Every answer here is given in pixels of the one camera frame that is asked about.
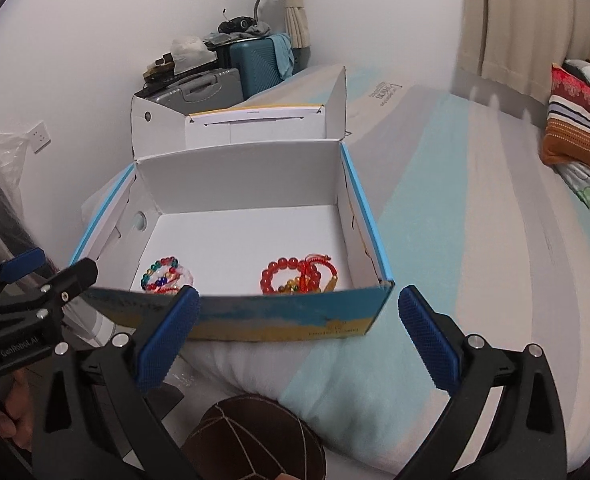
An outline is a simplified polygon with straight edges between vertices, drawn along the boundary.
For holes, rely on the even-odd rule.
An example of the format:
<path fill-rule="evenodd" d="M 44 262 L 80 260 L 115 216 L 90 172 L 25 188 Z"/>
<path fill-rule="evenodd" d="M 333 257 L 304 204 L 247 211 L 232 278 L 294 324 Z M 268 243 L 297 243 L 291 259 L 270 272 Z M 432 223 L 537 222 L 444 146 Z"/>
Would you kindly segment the person's left hand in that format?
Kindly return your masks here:
<path fill-rule="evenodd" d="M 36 414 L 30 380 L 36 377 L 29 368 L 14 370 L 10 390 L 0 410 L 0 437 L 28 452 L 32 451 Z"/>

